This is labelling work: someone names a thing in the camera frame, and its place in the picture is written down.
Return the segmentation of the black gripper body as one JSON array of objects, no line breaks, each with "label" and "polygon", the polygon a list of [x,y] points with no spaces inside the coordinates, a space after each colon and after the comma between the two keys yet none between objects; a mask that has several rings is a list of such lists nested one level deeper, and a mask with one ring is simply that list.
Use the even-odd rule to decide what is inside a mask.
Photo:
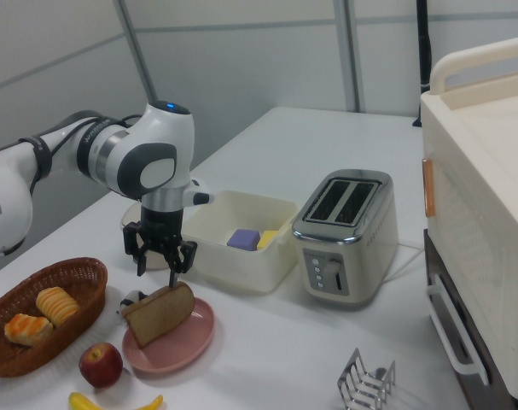
[{"label": "black gripper body", "polygon": [[123,229],[125,253],[135,257],[149,251],[162,255],[170,269],[186,273],[193,265],[198,244],[182,237],[183,210],[154,211],[141,207],[141,219]]}]

